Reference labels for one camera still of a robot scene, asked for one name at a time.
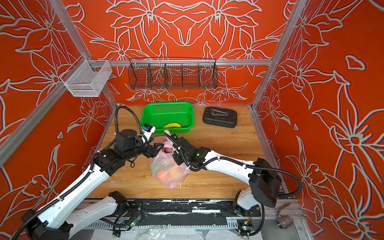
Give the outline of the pink plastic bag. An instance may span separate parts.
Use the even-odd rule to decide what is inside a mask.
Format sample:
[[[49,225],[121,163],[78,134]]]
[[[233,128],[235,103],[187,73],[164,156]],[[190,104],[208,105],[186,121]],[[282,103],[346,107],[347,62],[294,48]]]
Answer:
[[[184,163],[178,165],[175,162],[173,154],[176,153],[176,150],[173,143],[167,137],[162,136],[155,137],[151,146],[154,144],[164,144],[164,146],[154,158],[149,158],[153,177],[169,189],[180,185],[190,170]]]

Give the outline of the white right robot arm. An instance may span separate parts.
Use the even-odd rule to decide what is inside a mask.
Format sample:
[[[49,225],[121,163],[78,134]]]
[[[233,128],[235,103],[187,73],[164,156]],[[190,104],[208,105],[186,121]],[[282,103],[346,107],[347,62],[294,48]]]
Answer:
[[[164,135],[175,148],[173,159],[177,165],[185,165],[192,172],[216,171],[248,185],[234,198],[232,211],[236,214],[244,215],[257,205],[268,208],[276,206],[282,179],[266,160],[258,158],[252,162],[233,159],[209,148],[196,148],[175,134]]]

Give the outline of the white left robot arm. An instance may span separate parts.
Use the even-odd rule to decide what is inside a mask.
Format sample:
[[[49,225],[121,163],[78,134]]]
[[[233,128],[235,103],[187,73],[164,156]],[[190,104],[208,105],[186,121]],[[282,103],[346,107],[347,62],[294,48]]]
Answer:
[[[112,215],[124,199],[120,193],[113,193],[77,213],[73,211],[126,162],[133,162],[140,155],[154,158],[163,147],[163,144],[150,144],[155,131],[154,126],[145,124],[139,135],[131,129],[116,133],[115,139],[92,156],[88,168],[63,192],[38,211],[28,210],[22,216],[23,224],[12,238],[16,240],[26,232],[31,240],[69,240],[84,227]]]

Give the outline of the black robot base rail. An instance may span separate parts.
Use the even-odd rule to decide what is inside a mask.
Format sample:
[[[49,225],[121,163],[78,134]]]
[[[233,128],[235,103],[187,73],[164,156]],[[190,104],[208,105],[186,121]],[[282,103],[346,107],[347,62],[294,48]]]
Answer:
[[[196,228],[198,230],[234,230],[249,220],[258,224],[261,209],[254,206],[249,211],[236,211],[231,199],[129,199],[128,212],[118,224],[133,217],[133,230],[156,227]]]

